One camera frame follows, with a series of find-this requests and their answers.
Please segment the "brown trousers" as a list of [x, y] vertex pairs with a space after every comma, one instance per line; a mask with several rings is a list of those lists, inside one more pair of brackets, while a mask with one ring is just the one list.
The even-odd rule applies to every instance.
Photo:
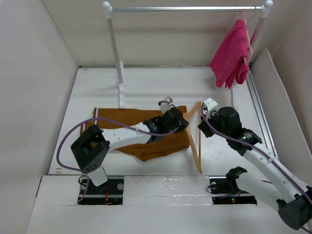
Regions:
[[[91, 117], [105, 117], [128, 126], [134, 126], [145, 120], [161, 116], [160, 110], [139, 110], [139, 109], [115, 109], [115, 108], [95, 108]], [[190, 146], [187, 133], [185, 131], [166, 136], [160, 141], [148, 144], [133, 144], [117, 148], [127, 155], [135, 156], [145, 162], [151, 159], [165, 157], [173, 153], [188, 149]]]

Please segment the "wooden clothes hanger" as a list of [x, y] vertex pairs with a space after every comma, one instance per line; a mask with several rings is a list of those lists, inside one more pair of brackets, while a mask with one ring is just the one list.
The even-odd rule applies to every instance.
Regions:
[[195, 161], [196, 169], [200, 174], [202, 174], [203, 172], [201, 168], [201, 133], [198, 131], [198, 148], [197, 148], [195, 145], [193, 135], [192, 135], [191, 124], [190, 124], [191, 118], [193, 117], [194, 114], [200, 111], [200, 108], [201, 108], [201, 102], [199, 101], [193, 106], [193, 108], [190, 111], [183, 113], [183, 118], [189, 122], [189, 126], [186, 129], [184, 129], [184, 131], [186, 132], [188, 140], [189, 140], [189, 144], [191, 147], [193, 159]]

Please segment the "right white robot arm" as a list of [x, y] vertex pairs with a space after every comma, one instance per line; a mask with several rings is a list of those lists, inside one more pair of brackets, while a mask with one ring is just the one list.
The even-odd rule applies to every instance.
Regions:
[[225, 175], [224, 183], [229, 191], [244, 191], [260, 198], [276, 210], [291, 229], [303, 229], [311, 221], [311, 186], [272, 156], [255, 132], [242, 127], [239, 113], [233, 107], [218, 108], [216, 102], [207, 99], [201, 107], [198, 128], [205, 137], [218, 135], [226, 139], [232, 150], [253, 164], [268, 179], [257, 179], [251, 171], [237, 166]]

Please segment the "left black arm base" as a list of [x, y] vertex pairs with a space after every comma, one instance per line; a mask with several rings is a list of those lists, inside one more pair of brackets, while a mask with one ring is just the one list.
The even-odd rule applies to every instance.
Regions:
[[80, 185], [78, 194], [79, 205], [122, 205], [124, 178], [110, 178], [103, 186], [96, 187], [87, 176], [78, 179]]

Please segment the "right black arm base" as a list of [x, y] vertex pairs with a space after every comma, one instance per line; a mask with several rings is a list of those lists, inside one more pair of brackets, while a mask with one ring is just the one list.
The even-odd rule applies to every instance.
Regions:
[[225, 176], [209, 176], [209, 183], [206, 191], [213, 205], [257, 205], [254, 195], [236, 188]]

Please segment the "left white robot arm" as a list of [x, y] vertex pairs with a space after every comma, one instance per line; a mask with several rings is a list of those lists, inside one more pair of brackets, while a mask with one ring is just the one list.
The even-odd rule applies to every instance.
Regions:
[[121, 147], [148, 144], [179, 133], [189, 126], [181, 111], [172, 107], [162, 116], [140, 122], [134, 126], [121, 124], [117, 129], [100, 129], [92, 125], [71, 145], [71, 151], [80, 171], [92, 182], [97, 193], [104, 193], [109, 178], [102, 166], [106, 155]]

